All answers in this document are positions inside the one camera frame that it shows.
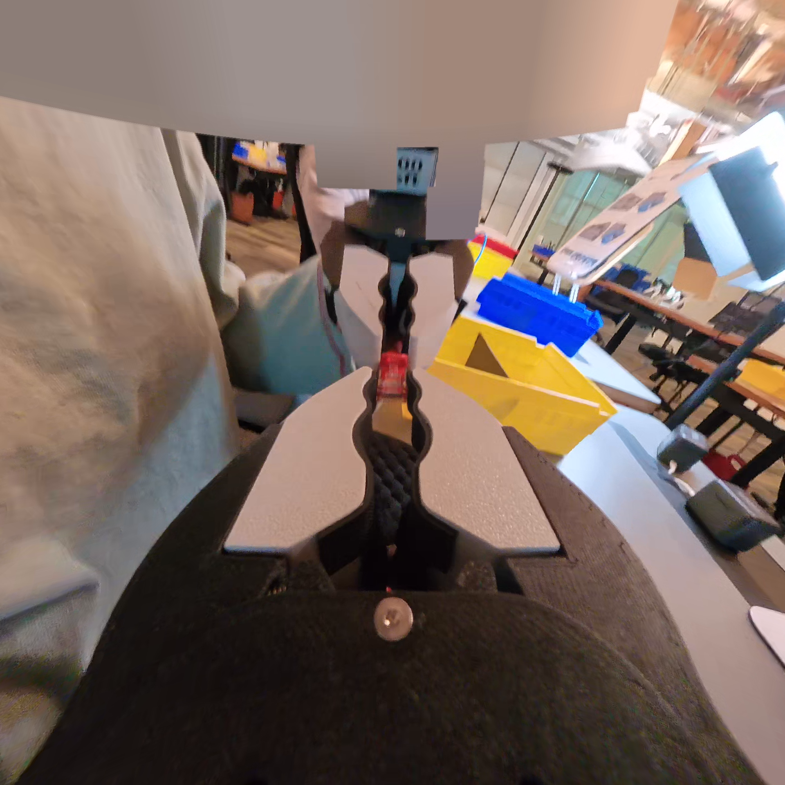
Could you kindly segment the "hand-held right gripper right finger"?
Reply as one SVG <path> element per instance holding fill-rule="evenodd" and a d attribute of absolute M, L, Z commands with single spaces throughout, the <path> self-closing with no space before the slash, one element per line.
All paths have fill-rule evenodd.
<path fill-rule="evenodd" d="M 555 554 L 561 544 L 502 425 L 474 399 L 416 370 L 428 445 L 417 469 L 424 510 L 491 554 Z"/>

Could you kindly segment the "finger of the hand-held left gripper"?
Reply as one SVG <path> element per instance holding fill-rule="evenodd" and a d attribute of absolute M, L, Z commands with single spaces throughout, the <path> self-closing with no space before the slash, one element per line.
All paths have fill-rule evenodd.
<path fill-rule="evenodd" d="M 458 309 L 454 261 L 446 253 L 427 253 L 408 265 L 414 283 L 410 300 L 408 364 L 411 370 L 433 363 Z"/>
<path fill-rule="evenodd" d="M 385 256 L 366 246 L 348 245 L 343 251 L 334 305 L 344 342 L 357 368 L 378 369 L 386 309 L 380 286 L 388 278 L 388 266 Z"/>

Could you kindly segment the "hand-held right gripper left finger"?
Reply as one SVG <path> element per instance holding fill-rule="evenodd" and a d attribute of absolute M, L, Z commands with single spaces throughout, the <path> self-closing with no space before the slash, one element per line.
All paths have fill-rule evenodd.
<path fill-rule="evenodd" d="M 373 370 L 359 368 L 289 415 L 224 541 L 236 554 L 297 557 L 372 506 L 362 440 Z"/>

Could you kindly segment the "grey desk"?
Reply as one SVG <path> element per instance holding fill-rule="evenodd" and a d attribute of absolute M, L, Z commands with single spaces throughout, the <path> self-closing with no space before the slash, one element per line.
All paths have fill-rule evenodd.
<path fill-rule="evenodd" d="M 737 746 L 762 780 L 784 783 L 783 666 L 748 617 L 753 605 L 783 611 L 783 543 L 721 551 L 658 475 L 667 434 L 655 417 L 621 407 L 558 466 L 640 558 Z"/>

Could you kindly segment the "blue plastic bin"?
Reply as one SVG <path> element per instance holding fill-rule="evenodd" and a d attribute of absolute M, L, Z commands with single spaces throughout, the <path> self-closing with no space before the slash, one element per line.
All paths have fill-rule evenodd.
<path fill-rule="evenodd" d="M 513 273 L 490 280 L 476 298 L 478 316 L 573 358 L 603 327 L 602 315 Z"/>

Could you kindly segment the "black floor lamp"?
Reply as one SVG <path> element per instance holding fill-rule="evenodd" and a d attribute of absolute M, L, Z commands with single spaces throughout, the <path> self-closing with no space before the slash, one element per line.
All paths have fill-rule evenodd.
<path fill-rule="evenodd" d="M 549 167 L 553 171 L 553 176 L 549 182 L 546 199 L 543 203 L 543 228 L 541 230 L 541 234 L 543 238 L 546 239 L 546 243 L 550 242 L 549 238 L 553 234 L 552 224 L 562 192 L 573 174 L 573 171 L 570 168 L 559 162 L 551 162 Z"/>

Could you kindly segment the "small grey power box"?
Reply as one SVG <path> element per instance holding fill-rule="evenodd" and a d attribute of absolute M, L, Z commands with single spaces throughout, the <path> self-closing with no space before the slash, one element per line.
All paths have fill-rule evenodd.
<path fill-rule="evenodd" d="M 689 471 L 702 461 L 711 447 L 706 437 L 681 424 L 674 428 L 660 443 L 656 451 L 657 462 L 672 475 Z"/>

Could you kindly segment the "wooden office table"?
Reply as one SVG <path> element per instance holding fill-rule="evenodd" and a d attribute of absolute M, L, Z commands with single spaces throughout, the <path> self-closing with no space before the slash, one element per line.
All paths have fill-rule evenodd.
<path fill-rule="evenodd" d="M 626 336 L 632 331 L 633 327 L 639 321 L 641 321 L 641 317 L 638 314 L 639 311 L 646 311 L 661 315 L 667 322 L 681 324 L 689 330 L 692 330 L 694 333 L 701 334 L 708 339 L 712 339 L 713 341 L 717 341 L 725 345 L 739 347 L 745 340 L 742 336 L 734 333 L 723 333 L 708 323 L 702 323 L 693 319 L 691 316 L 687 316 L 682 312 L 682 310 L 674 309 L 658 303 L 652 298 L 648 298 L 643 294 L 627 287 L 620 286 L 618 283 L 613 281 L 598 280 L 594 282 L 594 284 L 586 287 L 586 289 L 591 289 L 592 287 L 598 287 L 618 295 L 629 304 L 629 307 L 625 310 L 625 319 L 623 319 L 611 337 L 610 341 L 605 346 L 605 351 L 609 355 L 614 354 L 614 352 L 622 345 Z"/>
<path fill-rule="evenodd" d="M 718 365 L 710 360 L 696 356 L 687 358 L 686 362 L 691 368 L 707 374 L 714 372 L 718 368 Z M 719 402 L 721 394 L 724 395 L 727 392 L 733 392 L 736 396 L 743 398 L 743 400 L 754 402 L 757 406 L 754 413 L 759 414 L 761 411 L 768 411 L 774 418 L 779 419 L 780 423 L 783 424 L 784 400 L 782 398 L 774 397 L 755 386 L 750 386 L 741 382 L 739 379 L 724 382 L 721 387 L 719 386 L 713 390 L 712 397 Z"/>

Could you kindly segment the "red container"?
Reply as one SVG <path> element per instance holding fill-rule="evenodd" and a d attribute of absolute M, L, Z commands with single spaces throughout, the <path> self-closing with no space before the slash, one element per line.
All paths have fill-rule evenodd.
<path fill-rule="evenodd" d="M 734 478 L 742 471 L 747 462 L 737 454 L 725 455 L 714 449 L 708 451 L 702 458 L 702 463 L 720 480 L 735 483 Z"/>

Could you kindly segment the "large grey power box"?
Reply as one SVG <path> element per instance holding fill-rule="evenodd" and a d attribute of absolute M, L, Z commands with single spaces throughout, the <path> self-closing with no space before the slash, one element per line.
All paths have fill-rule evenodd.
<path fill-rule="evenodd" d="M 746 553 L 771 537 L 780 537 L 783 526 L 741 487 L 715 479 L 686 499 L 692 519 L 712 539 L 733 553 Z"/>

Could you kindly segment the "small yellow bin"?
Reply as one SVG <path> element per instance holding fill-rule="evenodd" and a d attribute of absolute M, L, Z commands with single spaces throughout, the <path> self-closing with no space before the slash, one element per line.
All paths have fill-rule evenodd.
<path fill-rule="evenodd" d="M 784 400 L 784 368 L 761 360 L 748 359 L 741 368 L 737 381 L 768 397 Z"/>

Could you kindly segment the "studio light on stand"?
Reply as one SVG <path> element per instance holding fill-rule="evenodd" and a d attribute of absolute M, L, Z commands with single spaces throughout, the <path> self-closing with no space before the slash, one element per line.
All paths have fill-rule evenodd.
<path fill-rule="evenodd" d="M 719 278 L 755 293 L 783 285 L 783 111 L 714 143 L 678 193 Z"/>

